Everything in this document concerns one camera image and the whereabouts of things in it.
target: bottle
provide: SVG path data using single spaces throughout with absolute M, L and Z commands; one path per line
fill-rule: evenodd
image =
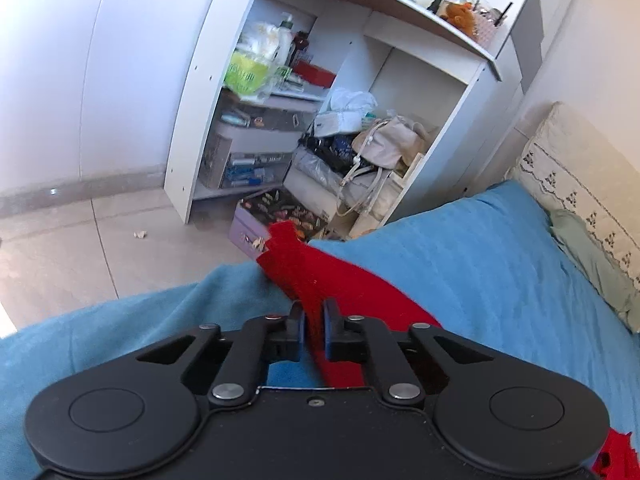
M 306 48 L 309 46 L 309 37 L 308 32 L 304 32 L 299 30 L 296 34 L 296 37 L 293 38 L 293 43 L 291 45 L 291 56 L 289 58 L 289 66 L 294 67 L 296 61 L 298 60 L 298 54 L 300 52 L 304 52 Z
M 293 28 L 293 16 L 283 12 L 282 23 L 278 29 L 278 51 L 274 63 L 276 66 L 286 66 L 287 57 L 289 57 L 289 49 L 293 41 L 293 34 L 291 29 Z

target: green pillow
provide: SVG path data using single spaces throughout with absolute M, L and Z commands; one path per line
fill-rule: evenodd
M 584 221 L 565 209 L 549 213 L 551 232 L 562 252 L 595 287 L 634 333 L 640 333 L 640 292 L 615 261 L 599 247 L 587 231 Z

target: embroidered pillowcase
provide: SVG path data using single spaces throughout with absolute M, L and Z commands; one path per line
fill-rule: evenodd
M 640 174 L 589 121 L 555 103 L 506 176 L 548 211 L 578 215 L 640 291 Z

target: floor tile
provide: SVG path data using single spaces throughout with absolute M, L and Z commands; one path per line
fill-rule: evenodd
M 18 328 L 114 299 L 94 222 L 0 246 L 0 303 Z
M 47 207 L 19 215 L 0 218 L 0 239 L 3 242 L 58 227 L 94 221 L 91 201 Z
M 145 189 L 133 193 L 94 198 L 96 218 L 107 218 L 121 214 L 135 213 L 148 209 L 171 206 L 164 189 Z
M 184 225 L 173 208 L 98 220 L 120 297 L 196 282 L 220 264 L 247 257 L 228 240 L 233 203 L 196 208 Z M 147 231 L 136 239 L 134 232 Z

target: white wall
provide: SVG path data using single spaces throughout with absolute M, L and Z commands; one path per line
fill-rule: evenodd
M 0 0 L 0 193 L 166 164 L 210 0 Z
M 640 170 L 639 8 L 640 0 L 574 0 L 525 96 L 519 129 L 531 135 L 550 105 L 565 101 Z
M 0 0 L 0 192 L 78 179 L 82 80 L 100 0 Z

